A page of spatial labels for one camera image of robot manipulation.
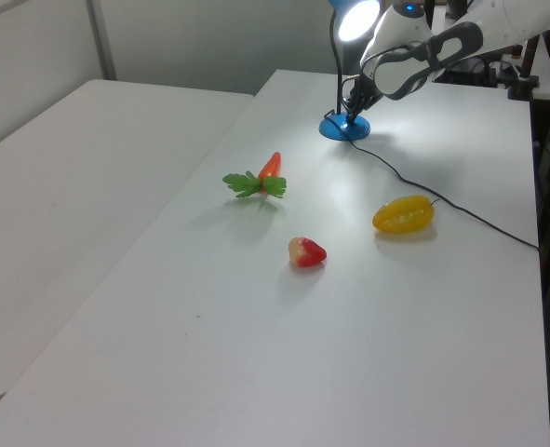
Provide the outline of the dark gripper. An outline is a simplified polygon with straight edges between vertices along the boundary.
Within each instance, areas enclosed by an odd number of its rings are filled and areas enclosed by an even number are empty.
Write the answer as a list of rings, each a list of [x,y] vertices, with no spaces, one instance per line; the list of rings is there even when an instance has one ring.
[[[346,98],[346,122],[353,126],[355,119],[383,98],[375,82],[365,74],[350,77],[354,82]]]

